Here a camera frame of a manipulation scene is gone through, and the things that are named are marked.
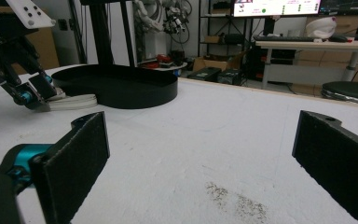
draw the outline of white wall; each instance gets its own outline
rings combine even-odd
[[[54,19],[66,19],[69,20],[71,18],[70,9],[68,1],[66,0],[34,0],[34,2],[42,8],[47,10],[48,15]],[[94,35],[92,32],[92,24],[90,19],[90,12],[88,7],[82,7],[80,5],[80,1],[75,1],[77,16],[78,19],[81,20],[83,18],[85,21],[83,22],[83,44],[85,46],[85,51],[88,55],[88,63],[97,63],[98,58],[96,54],[95,42],[94,42]],[[81,11],[85,8],[86,14],[81,16]],[[121,7],[120,3],[111,3],[110,4],[111,10],[111,36],[112,36],[112,53],[115,60],[115,64],[122,64],[122,65],[129,65],[129,58],[127,53],[127,45],[126,41],[130,40],[132,45],[134,45],[134,37],[132,36],[131,39],[127,38],[124,35],[124,25],[122,21],[122,14],[121,14]],[[127,2],[127,10],[129,14],[129,23],[130,29],[133,32],[133,20],[132,20],[132,3],[131,1]],[[52,28],[54,42],[56,45],[57,52],[59,54],[60,65],[67,65],[78,63],[77,58],[77,51],[76,51],[76,44],[75,44],[75,37],[74,33],[71,30],[68,31],[61,31],[59,29],[58,24]]]
[[[188,33],[190,34],[190,39],[187,43],[183,45],[183,49],[185,51],[186,57],[197,56],[197,49],[198,49],[198,33],[199,33],[199,0],[188,0],[192,6],[192,12],[187,17],[189,23],[187,24]],[[167,37],[167,50],[170,49],[171,40],[170,37]],[[182,46],[179,44],[172,42],[172,49],[182,50]]]

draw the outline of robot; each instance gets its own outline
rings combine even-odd
[[[26,222],[17,196],[30,187],[36,189],[46,223],[70,223],[110,157],[103,112],[75,119],[71,126],[55,144],[20,144],[5,155],[0,223]]]
[[[25,37],[36,31],[37,28],[26,28],[15,13],[0,12],[0,87],[17,105],[48,111],[48,98],[58,95],[59,91],[51,85],[51,77],[45,73],[38,62],[38,53]],[[21,83],[11,66],[13,63],[18,63],[29,74],[37,73],[29,79],[32,85]]]
[[[142,22],[145,32],[165,32],[167,34],[178,34],[184,32],[184,22],[188,22],[187,9],[181,8],[176,0],[156,0],[156,10],[149,17],[144,1],[133,0],[135,19]],[[166,21],[161,24],[162,10],[165,9]]]

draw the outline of black chair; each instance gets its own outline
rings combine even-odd
[[[324,83],[321,94],[328,99],[358,103],[358,82],[336,81]]]

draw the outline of white tabletop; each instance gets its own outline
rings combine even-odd
[[[292,157],[300,110],[358,134],[358,105],[189,79],[173,101],[139,110],[37,113],[0,89],[0,162],[104,111],[111,158],[74,224],[357,223]],[[34,189],[18,198],[26,223],[44,222]]]
[[[308,50],[330,50],[330,51],[358,51],[358,41],[351,43],[337,43],[325,41],[313,42],[284,42],[284,41],[256,41],[257,46],[263,49],[308,49]]]

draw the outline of cardboard box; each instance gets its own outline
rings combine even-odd
[[[245,55],[245,52],[233,56],[209,55],[199,57],[194,60],[193,71],[199,71],[204,67],[216,67],[222,69],[222,71],[228,68],[240,69],[243,55]]]
[[[204,38],[204,42],[205,43],[212,43],[212,44],[217,44],[220,41],[220,36],[218,35],[207,35]]]

